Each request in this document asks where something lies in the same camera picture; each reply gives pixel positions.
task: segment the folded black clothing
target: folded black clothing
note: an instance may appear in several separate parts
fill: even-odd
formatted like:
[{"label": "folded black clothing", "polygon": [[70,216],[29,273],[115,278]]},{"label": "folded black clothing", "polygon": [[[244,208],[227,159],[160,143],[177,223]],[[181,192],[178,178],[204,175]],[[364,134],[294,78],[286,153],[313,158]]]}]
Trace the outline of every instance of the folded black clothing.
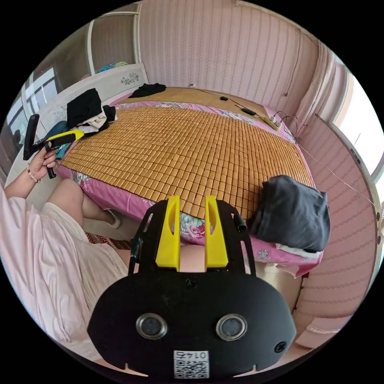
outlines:
[{"label": "folded black clothing", "polygon": [[88,89],[67,104],[67,124],[73,128],[102,112],[96,88]]},{"label": "folded black clothing", "polygon": [[160,93],[160,92],[165,91],[166,88],[167,87],[165,85],[159,84],[159,83],[156,83],[156,84],[143,84],[141,87],[136,89],[136,91],[134,91],[132,93],[132,95],[129,96],[129,98],[132,98],[132,97],[145,97],[145,96],[154,95],[155,93]]},{"label": "folded black clothing", "polygon": [[115,121],[116,107],[110,107],[109,105],[103,105],[103,110],[104,110],[105,115],[107,116],[107,121],[109,123],[111,121]]},{"label": "folded black clothing", "polygon": [[307,252],[321,252],[330,236],[327,194],[289,176],[263,182],[261,202],[250,223],[250,233],[268,243]]}]

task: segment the label sticker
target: label sticker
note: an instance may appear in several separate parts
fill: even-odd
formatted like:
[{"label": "label sticker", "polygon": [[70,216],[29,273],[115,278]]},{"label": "label sticker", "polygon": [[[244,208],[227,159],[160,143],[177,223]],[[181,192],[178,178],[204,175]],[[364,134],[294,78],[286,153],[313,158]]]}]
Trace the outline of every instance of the label sticker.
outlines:
[{"label": "label sticker", "polygon": [[176,379],[208,379],[208,351],[173,351]]}]

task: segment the pink wall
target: pink wall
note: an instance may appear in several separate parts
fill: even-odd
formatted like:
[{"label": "pink wall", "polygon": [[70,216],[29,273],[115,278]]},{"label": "pink wall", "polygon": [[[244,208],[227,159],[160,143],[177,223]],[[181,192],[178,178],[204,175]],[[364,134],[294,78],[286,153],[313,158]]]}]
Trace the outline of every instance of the pink wall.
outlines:
[{"label": "pink wall", "polygon": [[[319,118],[303,133],[299,144],[370,199],[356,162]],[[315,317],[344,317],[358,308],[372,275],[377,235],[371,203],[303,153],[316,187],[328,194],[331,236],[320,265],[310,272],[300,295],[295,315],[298,333]]]},{"label": "pink wall", "polygon": [[318,58],[296,27],[232,0],[146,0],[140,51],[149,82],[194,83],[292,116]]}]

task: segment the headboard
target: headboard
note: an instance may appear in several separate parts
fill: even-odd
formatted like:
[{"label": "headboard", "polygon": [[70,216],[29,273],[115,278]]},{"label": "headboard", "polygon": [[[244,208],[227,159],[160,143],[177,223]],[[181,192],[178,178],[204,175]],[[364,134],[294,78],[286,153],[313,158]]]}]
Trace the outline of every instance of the headboard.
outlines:
[{"label": "headboard", "polygon": [[44,137],[58,121],[66,120],[67,103],[87,89],[96,88],[102,104],[105,105],[147,82],[143,64],[113,68],[87,77],[59,93],[54,100],[39,110],[40,121],[36,136],[39,139]]}]

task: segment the pink bedsheet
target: pink bedsheet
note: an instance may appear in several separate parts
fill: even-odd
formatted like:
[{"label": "pink bedsheet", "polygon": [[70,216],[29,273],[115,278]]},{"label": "pink bedsheet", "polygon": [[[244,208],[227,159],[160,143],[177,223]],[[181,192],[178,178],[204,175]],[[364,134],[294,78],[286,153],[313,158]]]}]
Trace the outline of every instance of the pink bedsheet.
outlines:
[{"label": "pink bedsheet", "polygon": [[[288,129],[282,129],[280,132],[276,132],[269,125],[262,124],[251,118],[247,118],[243,115],[236,114],[229,111],[224,111],[214,107],[203,106],[199,104],[190,103],[175,103],[175,102],[159,102],[159,101],[143,101],[128,104],[117,104],[116,108],[138,108],[143,106],[157,106],[157,107],[177,107],[188,108],[193,110],[201,110],[211,113],[220,114],[223,116],[235,118],[245,121],[255,127],[265,129],[272,134],[279,135],[292,143],[295,143],[293,137],[289,134]],[[274,111],[269,108],[265,108],[267,113],[272,115]],[[102,181],[93,179],[87,175],[73,171],[62,165],[58,166],[58,174],[62,178],[71,178],[75,180],[82,189],[103,209],[112,208],[124,215],[134,218],[137,221],[141,221],[145,215],[147,209],[155,204],[153,201],[142,198],[138,195],[127,192],[121,188],[114,187]],[[204,220],[192,217],[185,213],[180,213],[180,235],[186,242],[193,244],[204,245],[205,223]],[[251,236],[252,250],[254,258],[258,262],[263,263],[275,263],[279,268],[291,273],[294,277],[302,276],[315,268],[321,261],[322,254],[318,259],[306,259],[301,256],[293,255],[282,250],[278,250],[275,244],[266,243],[255,237]]]}]

